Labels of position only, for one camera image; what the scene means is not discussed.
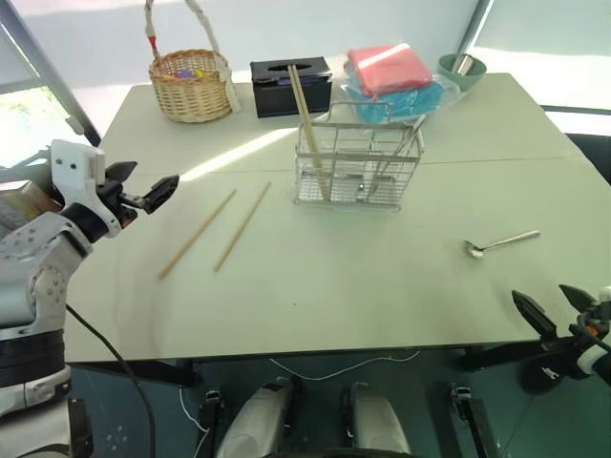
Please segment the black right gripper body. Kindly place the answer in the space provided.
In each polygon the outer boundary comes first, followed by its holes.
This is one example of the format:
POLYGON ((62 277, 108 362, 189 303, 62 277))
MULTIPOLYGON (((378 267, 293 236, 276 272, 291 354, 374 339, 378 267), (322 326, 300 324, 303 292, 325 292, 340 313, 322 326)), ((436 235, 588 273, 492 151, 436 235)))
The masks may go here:
POLYGON ((597 376, 610 385, 610 306, 594 305, 569 326, 569 344, 528 361, 519 374, 521 388, 531 395, 552 391, 563 380, 597 376))

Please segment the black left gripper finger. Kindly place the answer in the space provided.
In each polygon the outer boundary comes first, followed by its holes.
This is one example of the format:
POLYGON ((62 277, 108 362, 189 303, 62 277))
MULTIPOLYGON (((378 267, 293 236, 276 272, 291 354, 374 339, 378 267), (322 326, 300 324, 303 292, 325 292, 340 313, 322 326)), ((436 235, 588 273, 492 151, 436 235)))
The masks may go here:
POLYGON ((136 167, 137 163, 135 161, 115 162, 106 168, 105 177, 107 180, 123 183, 136 167))
POLYGON ((168 176, 161 178, 155 183, 150 191, 142 198, 141 209, 147 214, 153 214, 163 205, 177 190, 179 186, 179 176, 168 176))

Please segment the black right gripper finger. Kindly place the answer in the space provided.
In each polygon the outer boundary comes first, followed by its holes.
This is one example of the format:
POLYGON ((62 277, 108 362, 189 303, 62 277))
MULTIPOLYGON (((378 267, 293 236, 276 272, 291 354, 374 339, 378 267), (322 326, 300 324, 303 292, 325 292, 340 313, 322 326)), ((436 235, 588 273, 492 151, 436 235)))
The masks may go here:
POLYGON ((521 317, 531 325, 541 338, 556 338, 557 326, 547 317, 543 308, 531 297, 512 291, 514 305, 521 317))
POLYGON ((567 299, 567 301, 569 301, 569 303, 577 311, 586 311, 598 302, 598 300, 595 299, 588 292, 579 289, 575 286, 561 284, 559 288, 567 299))

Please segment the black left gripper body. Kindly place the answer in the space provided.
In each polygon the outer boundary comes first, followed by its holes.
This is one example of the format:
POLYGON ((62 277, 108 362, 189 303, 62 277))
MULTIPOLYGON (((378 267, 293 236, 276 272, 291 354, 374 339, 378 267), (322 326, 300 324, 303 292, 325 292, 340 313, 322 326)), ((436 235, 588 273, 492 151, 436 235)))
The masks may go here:
POLYGON ((101 202, 96 213, 108 228, 126 228, 137 218, 137 210, 144 208, 144 198, 126 193, 116 180, 98 184, 96 196, 101 202))

